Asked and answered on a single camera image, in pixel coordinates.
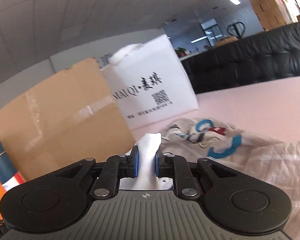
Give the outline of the white t-shirt with print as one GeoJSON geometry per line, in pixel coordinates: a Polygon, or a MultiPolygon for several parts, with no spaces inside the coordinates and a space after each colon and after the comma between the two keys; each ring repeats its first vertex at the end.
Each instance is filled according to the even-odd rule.
{"type": "Polygon", "coordinates": [[[160,133],[147,133],[136,146],[139,150],[136,178],[120,179],[121,190],[170,190],[173,181],[170,178],[158,178],[155,174],[155,154],[161,144],[160,133]]]}

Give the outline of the brown cardboard box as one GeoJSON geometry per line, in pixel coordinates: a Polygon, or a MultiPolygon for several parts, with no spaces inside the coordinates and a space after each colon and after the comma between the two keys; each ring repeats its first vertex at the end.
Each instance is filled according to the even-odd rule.
{"type": "Polygon", "coordinates": [[[26,180],[84,158],[102,162],[135,144],[93,57],[3,107],[0,141],[26,180]]]}

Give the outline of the white tote bag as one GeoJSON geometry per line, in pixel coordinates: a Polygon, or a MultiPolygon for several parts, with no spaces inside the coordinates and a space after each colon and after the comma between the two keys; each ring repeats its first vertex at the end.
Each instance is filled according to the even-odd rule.
{"type": "Polygon", "coordinates": [[[130,129],[198,109],[189,77],[167,35],[121,48],[101,72],[130,129]]]}

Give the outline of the dark blue vacuum bottle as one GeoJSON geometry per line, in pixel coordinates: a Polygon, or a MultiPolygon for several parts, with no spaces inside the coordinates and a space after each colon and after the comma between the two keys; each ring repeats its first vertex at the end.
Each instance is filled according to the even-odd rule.
{"type": "Polygon", "coordinates": [[[5,191],[25,183],[0,141],[0,183],[5,191]]]}

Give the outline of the black leather sofa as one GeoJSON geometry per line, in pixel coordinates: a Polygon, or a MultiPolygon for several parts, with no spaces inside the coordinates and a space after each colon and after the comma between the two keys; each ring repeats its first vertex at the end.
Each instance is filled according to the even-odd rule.
{"type": "Polygon", "coordinates": [[[300,76],[300,22],[183,60],[196,94],[300,76]]]}

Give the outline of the stacked cardboard boxes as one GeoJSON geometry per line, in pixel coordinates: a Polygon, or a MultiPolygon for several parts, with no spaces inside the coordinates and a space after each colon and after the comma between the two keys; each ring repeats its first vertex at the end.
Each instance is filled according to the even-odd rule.
{"type": "Polygon", "coordinates": [[[265,31],[287,24],[275,0],[250,0],[250,4],[265,31]]]}

